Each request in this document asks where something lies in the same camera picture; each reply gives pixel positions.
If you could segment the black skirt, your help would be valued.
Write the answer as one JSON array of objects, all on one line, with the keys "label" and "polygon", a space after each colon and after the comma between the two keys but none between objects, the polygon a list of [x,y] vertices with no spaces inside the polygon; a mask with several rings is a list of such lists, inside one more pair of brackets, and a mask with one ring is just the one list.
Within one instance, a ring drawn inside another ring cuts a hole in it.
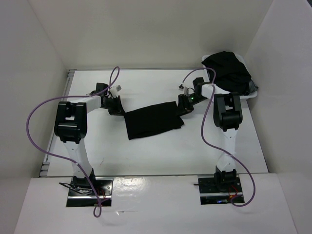
[{"label": "black skirt", "polygon": [[136,109],[124,114],[128,139],[155,136],[180,129],[184,122],[176,115],[176,102],[164,102]]}]

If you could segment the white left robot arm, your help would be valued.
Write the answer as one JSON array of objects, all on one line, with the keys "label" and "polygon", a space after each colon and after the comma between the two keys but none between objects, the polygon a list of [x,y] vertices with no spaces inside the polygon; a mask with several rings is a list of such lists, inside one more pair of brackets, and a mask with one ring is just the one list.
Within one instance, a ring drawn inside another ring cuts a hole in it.
[{"label": "white left robot arm", "polygon": [[69,187],[80,189],[86,195],[97,190],[97,181],[92,168],[84,138],[87,135],[87,114],[99,108],[108,110],[109,114],[121,116],[124,114],[121,105],[121,86],[109,87],[105,83],[97,83],[91,93],[79,97],[75,101],[61,101],[58,103],[54,133],[64,144],[72,163],[74,176]]}]

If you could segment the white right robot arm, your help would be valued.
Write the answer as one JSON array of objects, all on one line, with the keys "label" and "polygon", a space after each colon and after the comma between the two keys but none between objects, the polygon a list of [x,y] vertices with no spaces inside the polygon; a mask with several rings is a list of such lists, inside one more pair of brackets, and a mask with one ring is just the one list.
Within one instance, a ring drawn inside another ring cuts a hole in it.
[{"label": "white right robot arm", "polygon": [[216,147],[222,152],[215,166],[213,185],[216,190],[225,192],[234,185],[237,178],[235,140],[243,120],[240,96],[238,93],[220,92],[217,87],[203,78],[193,80],[193,92],[183,87],[178,95],[177,115],[183,116],[194,110],[194,105],[208,99],[213,105],[213,120],[222,136],[223,146]]}]

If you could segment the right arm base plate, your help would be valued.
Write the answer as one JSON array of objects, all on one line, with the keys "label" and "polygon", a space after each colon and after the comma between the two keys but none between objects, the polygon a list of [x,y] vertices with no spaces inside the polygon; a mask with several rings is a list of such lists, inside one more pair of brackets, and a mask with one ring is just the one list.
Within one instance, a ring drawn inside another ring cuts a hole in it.
[{"label": "right arm base plate", "polygon": [[235,204],[243,204],[244,195],[240,178],[224,188],[217,188],[212,177],[199,177],[198,182],[194,186],[199,189],[199,197],[201,205],[230,204],[231,199]]}]

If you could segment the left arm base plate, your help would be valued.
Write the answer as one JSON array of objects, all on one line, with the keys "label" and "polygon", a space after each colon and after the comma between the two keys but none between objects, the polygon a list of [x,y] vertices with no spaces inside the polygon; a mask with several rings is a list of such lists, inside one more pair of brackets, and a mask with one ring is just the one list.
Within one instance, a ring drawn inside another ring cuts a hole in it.
[{"label": "left arm base plate", "polygon": [[105,177],[97,177],[94,187],[96,193],[88,185],[88,187],[74,187],[73,182],[63,183],[59,185],[68,189],[66,207],[94,207],[98,204],[96,194],[101,200],[102,207],[111,207],[113,193],[113,179]]}]

